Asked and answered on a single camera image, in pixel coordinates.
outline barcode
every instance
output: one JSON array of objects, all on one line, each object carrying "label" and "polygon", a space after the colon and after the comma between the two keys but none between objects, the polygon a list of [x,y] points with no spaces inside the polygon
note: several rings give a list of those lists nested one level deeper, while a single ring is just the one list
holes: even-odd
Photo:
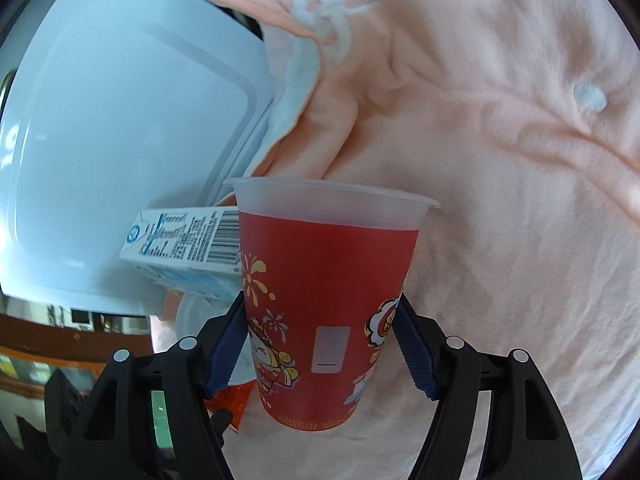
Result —
[{"label": "barcode", "polygon": [[236,265],[240,261],[240,222],[238,211],[222,212],[216,234],[209,246],[207,263]]}]

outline white circular marker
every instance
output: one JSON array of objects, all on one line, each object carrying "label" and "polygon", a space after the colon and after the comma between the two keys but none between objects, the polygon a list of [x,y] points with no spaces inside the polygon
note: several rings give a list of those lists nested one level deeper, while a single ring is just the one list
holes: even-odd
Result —
[{"label": "white circular marker", "polygon": [[526,363],[529,360],[529,354],[527,354],[524,350],[514,350],[513,358],[518,362]]},{"label": "white circular marker", "polygon": [[118,350],[114,355],[113,355],[113,360],[117,361],[119,363],[126,361],[127,358],[129,357],[129,350],[125,350],[124,348],[121,350]]},{"label": "white circular marker", "polygon": [[465,345],[465,340],[457,335],[447,337],[447,346],[450,348],[461,349]]},{"label": "white circular marker", "polygon": [[198,344],[198,340],[194,337],[185,337],[180,339],[180,348],[183,350],[191,350]]},{"label": "white circular marker", "polygon": [[582,108],[593,112],[603,111],[608,104],[604,92],[587,81],[581,81],[574,85],[574,98]]}]

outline white dot on blanket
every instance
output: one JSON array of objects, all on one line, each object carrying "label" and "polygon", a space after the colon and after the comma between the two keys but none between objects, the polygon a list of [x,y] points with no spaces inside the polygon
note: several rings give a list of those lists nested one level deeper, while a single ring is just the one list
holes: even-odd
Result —
[{"label": "white dot on blanket", "polygon": [[601,112],[607,107],[607,96],[596,85],[579,82],[574,86],[574,97],[582,108]]}]

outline silver pin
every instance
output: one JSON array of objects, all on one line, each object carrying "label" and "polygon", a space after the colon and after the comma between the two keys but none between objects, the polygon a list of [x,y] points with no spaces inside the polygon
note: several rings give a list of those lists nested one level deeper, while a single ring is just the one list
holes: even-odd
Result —
[{"label": "silver pin", "polygon": [[465,345],[465,340],[457,335],[447,337],[447,346],[450,348],[461,349]]},{"label": "silver pin", "polygon": [[526,363],[529,360],[529,354],[527,354],[524,350],[514,350],[513,358],[520,363]]},{"label": "silver pin", "polygon": [[194,337],[185,337],[184,339],[180,339],[180,348],[183,350],[191,350],[195,348],[198,344],[198,340]]},{"label": "silver pin", "polygon": [[121,350],[118,350],[114,355],[113,355],[113,360],[117,361],[119,363],[126,361],[127,358],[129,357],[129,350],[125,350],[124,348]]}]

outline green surface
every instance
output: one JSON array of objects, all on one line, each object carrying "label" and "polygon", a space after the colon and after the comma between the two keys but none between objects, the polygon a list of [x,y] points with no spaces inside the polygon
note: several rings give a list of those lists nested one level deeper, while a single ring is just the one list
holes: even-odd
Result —
[{"label": "green surface", "polygon": [[166,418],[166,406],[164,404],[164,392],[151,392],[151,408],[154,414],[154,429],[156,430],[156,444],[159,448],[174,447],[171,442],[169,421]]}]

